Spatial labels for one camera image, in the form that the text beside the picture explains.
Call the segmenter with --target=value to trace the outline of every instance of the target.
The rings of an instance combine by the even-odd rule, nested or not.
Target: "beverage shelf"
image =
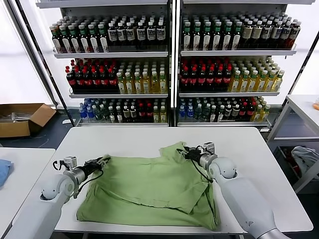
[[[129,57],[167,57],[167,51],[106,52],[106,53],[61,53],[54,54],[57,59],[68,58],[129,58]]]
[[[184,4],[208,3],[261,3],[261,4],[312,4],[315,0],[183,0]]]
[[[181,51],[181,56],[292,56],[294,50]]]
[[[277,92],[214,92],[214,93],[179,93],[179,97],[255,97],[255,96],[277,96]]]
[[[167,4],[167,0],[37,0],[35,4],[39,8],[162,5]]]
[[[168,127],[168,123],[79,123],[79,127],[107,126],[107,127]]]
[[[108,98],[108,99],[118,99],[118,98],[123,98],[123,99],[146,99],[146,98],[167,98],[168,94],[125,94],[125,95],[120,95],[120,94],[100,94],[100,95],[95,95],[95,94],[69,94],[70,98],[73,99],[80,99],[80,98]]]
[[[178,122],[181,127],[269,127],[268,122]]]

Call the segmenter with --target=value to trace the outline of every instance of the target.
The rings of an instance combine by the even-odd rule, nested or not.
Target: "brown cardboard box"
[[[33,115],[28,121],[0,122],[0,137],[30,136],[39,132],[56,111],[42,103],[0,105],[0,117],[12,112],[33,113]]]

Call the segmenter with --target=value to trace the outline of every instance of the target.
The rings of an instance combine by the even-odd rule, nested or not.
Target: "white table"
[[[0,238],[27,198],[55,149],[2,148],[0,159],[14,163],[13,171],[0,187]]]
[[[278,117],[271,133],[268,135],[267,143],[273,140],[284,140],[285,142],[319,142],[319,111],[313,108],[313,103],[319,95],[287,95],[287,104]],[[315,136],[312,137],[276,137],[278,131],[285,122],[289,113],[293,110],[306,125],[312,129]],[[315,163],[294,185],[296,193],[302,190],[319,173],[319,161]]]
[[[76,127],[70,129],[52,160],[77,156],[78,165],[104,154],[122,157],[157,157],[159,148],[185,141],[197,146],[212,141],[219,156],[232,158],[243,175],[248,177],[270,203],[278,228],[283,232],[311,231],[313,225],[257,129],[253,127]],[[41,184],[58,173],[51,163],[43,171],[27,198],[38,197]],[[201,227],[140,227],[93,222],[79,222],[76,212],[88,186],[78,199],[71,199],[62,208],[55,230],[63,232],[98,232],[118,234],[243,234],[245,233],[214,184],[215,198],[221,214],[221,227],[212,232]]]

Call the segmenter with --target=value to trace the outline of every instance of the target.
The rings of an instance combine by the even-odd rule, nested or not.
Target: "green t-shirt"
[[[161,148],[158,158],[111,157],[103,176],[91,182],[77,219],[215,230],[219,214],[212,185],[176,151],[183,145]]]

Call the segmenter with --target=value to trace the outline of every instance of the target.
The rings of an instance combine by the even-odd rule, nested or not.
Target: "white wall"
[[[14,25],[0,4],[0,104],[52,102],[33,68]]]

